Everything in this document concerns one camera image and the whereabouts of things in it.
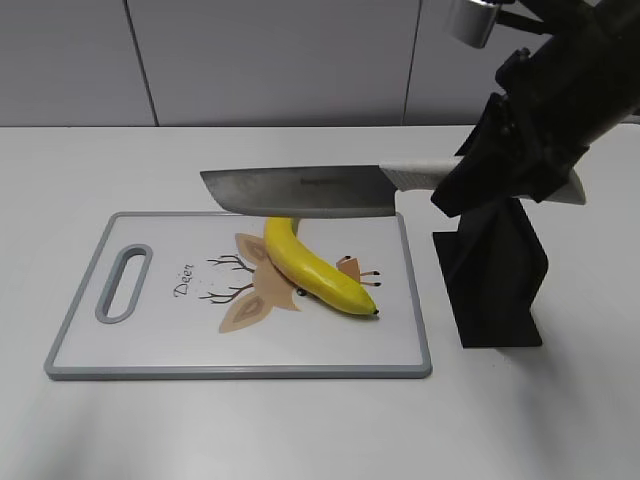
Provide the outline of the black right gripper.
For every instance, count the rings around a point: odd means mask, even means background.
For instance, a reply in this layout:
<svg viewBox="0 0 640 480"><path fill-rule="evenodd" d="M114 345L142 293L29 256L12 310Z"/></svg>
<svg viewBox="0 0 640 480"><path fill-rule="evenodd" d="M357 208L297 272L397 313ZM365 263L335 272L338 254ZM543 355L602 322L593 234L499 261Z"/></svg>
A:
<svg viewBox="0 0 640 480"><path fill-rule="evenodd" d="M639 32L563 32L496 77L505 90L494 126L477 125L431 202L448 217L502 198L546 200L590 145L639 107Z"/></svg>

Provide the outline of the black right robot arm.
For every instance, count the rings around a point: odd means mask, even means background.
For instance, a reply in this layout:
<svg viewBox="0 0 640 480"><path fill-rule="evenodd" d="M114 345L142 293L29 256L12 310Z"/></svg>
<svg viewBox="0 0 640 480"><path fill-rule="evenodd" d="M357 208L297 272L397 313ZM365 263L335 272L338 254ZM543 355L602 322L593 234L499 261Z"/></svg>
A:
<svg viewBox="0 0 640 480"><path fill-rule="evenodd" d="M505 197L547 200L597 139L639 108L636 1L527 1L535 20L503 24L549 34L496 71L500 91L439 183L432 202L455 217Z"/></svg>

